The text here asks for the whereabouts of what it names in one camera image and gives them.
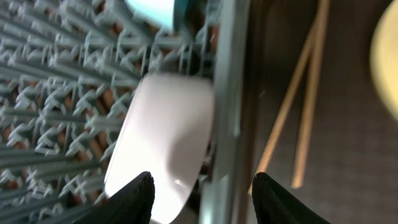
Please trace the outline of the light blue bowl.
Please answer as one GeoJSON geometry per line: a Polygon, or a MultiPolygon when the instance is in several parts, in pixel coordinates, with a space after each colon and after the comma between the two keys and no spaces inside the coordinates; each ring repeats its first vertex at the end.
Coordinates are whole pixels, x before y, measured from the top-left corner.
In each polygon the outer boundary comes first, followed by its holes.
{"type": "Polygon", "coordinates": [[[180,30],[189,0],[125,0],[128,8],[169,31],[180,30]]]}

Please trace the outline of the yellow plate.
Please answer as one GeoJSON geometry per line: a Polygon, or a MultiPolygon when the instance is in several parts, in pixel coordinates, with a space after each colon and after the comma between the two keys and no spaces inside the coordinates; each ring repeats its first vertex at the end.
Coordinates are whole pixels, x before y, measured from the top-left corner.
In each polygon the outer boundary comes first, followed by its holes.
{"type": "Polygon", "coordinates": [[[391,1],[374,30],[369,51],[375,89],[394,119],[397,119],[397,0],[391,1]]]}

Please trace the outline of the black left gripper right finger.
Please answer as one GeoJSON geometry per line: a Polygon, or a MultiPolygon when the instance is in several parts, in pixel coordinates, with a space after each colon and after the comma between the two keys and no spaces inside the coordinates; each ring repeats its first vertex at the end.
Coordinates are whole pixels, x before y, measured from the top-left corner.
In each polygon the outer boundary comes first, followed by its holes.
{"type": "Polygon", "coordinates": [[[258,224],[329,224],[265,172],[252,180],[252,202],[258,224]]]}

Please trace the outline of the white pink bowl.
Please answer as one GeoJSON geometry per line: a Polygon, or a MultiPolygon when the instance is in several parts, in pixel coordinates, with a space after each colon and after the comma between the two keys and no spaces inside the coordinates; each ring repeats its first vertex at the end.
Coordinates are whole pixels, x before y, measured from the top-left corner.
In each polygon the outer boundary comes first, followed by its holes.
{"type": "Polygon", "coordinates": [[[138,84],[104,178],[108,197],[141,172],[154,178],[151,220],[172,223],[195,186],[215,117],[211,80],[151,73],[138,84]]]}

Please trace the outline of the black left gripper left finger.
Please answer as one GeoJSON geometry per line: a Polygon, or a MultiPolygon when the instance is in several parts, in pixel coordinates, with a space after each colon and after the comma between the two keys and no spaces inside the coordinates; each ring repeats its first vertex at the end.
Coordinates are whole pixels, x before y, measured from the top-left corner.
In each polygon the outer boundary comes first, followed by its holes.
{"type": "Polygon", "coordinates": [[[145,171],[74,224],[149,224],[154,199],[154,178],[145,171]]]}

